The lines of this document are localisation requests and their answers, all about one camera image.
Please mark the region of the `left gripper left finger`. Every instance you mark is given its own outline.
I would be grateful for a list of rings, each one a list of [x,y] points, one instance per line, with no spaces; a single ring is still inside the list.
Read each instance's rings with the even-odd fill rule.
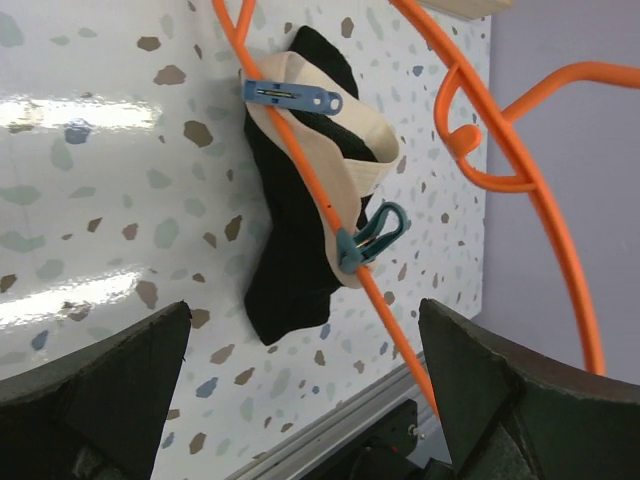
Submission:
[[[2,478],[150,478],[190,330],[176,302],[3,380]]]

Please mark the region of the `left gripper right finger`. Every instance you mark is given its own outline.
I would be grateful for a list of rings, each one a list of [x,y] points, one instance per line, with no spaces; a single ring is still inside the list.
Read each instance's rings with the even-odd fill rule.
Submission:
[[[434,299],[425,360],[455,479],[636,479],[639,388],[553,360]]]

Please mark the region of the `teal clothespin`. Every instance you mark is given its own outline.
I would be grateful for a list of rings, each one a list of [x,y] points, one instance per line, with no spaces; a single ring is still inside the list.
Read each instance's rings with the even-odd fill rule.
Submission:
[[[390,214],[397,219],[394,230],[384,233]],[[378,255],[397,241],[409,227],[405,210],[395,202],[384,202],[376,210],[365,226],[355,234],[344,228],[336,232],[337,263],[344,274],[355,274],[365,265],[373,262]]]

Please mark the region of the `black underwear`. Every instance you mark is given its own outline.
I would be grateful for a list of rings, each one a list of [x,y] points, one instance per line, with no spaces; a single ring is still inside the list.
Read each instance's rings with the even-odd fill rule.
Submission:
[[[321,33],[302,26],[289,48],[259,63],[268,80],[319,86],[339,93],[342,111],[326,116],[282,110],[345,229],[367,222],[375,188],[397,164],[400,145],[389,122],[359,99],[344,55]],[[266,245],[249,281],[244,305],[265,345],[327,323],[330,297],[359,280],[339,270],[336,241],[265,107],[246,106],[244,134],[257,166],[272,220]]]

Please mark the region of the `orange plastic hanger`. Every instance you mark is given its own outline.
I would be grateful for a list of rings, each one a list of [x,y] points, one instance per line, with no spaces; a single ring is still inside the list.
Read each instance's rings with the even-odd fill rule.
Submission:
[[[434,103],[434,122],[439,137],[444,142],[462,174],[474,185],[496,193],[526,193],[535,207],[544,226],[551,246],[564,275],[576,315],[586,370],[605,375],[605,357],[600,339],[594,306],[577,250],[569,229],[553,194],[529,151],[513,128],[513,122],[551,96],[563,86],[576,81],[591,81],[601,84],[639,89],[639,69],[603,62],[580,62],[560,68],[532,87],[503,111],[491,96],[463,53],[455,46],[437,22],[416,1],[389,1],[433,48],[448,68]],[[256,1],[242,1],[238,19],[234,24],[228,14],[225,1],[211,1],[215,14],[246,73],[263,80],[263,75],[245,47],[249,25]],[[495,176],[472,167],[467,156],[482,141],[479,128],[466,124],[450,132],[448,112],[456,92],[462,89],[477,110],[489,133],[502,150],[515,175]],[[265,107],[269,123],[284,142],[285,151],[293,156],[293,163],[301,174],[310,194],[320,208],[322,217],[334,237],[346,233],[337,203],[333,202],[319,177],[319,170],[309,162],[304,147],[280,113],[271,106]],[[355,274],[364,287],[371,303],[380,316],[392,340],[402,355],[416,384],[422,390],[429,406],[439,417],[436,396],[431,378],[419,361],[408,340],[402,333],[391,310],[386,306],[372,273],[360,260],[356,261]]]

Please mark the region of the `blue clothespin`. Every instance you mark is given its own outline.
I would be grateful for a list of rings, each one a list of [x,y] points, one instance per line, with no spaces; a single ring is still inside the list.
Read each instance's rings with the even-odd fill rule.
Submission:
[[[343,107],[342,96],[321,87],[266,80],[245,80],[242,87],[245,102],[280,109],[334,116]]]

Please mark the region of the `wooden rack base tray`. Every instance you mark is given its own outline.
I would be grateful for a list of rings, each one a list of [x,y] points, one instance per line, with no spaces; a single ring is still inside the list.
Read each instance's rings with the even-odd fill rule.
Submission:
[[[514,6],[514,0],[418,0],[417,3],[465,20],[499,14]]]

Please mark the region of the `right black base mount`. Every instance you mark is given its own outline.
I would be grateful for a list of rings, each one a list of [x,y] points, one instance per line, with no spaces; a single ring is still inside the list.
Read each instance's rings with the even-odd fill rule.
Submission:
[[[439,420],[418,398],[366,419],[349,413],[276,462],[269,479],[447,479],[451,458]]]

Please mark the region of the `aluminium rail frame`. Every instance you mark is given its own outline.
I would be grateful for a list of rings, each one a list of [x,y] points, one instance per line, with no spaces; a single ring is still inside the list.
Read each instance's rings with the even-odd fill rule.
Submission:
[[[233,473],[232,480],[300,479],[404,401],[417,404],[405,435],[418,440],[433,412],[406,366],[399,366],[319,420]]]

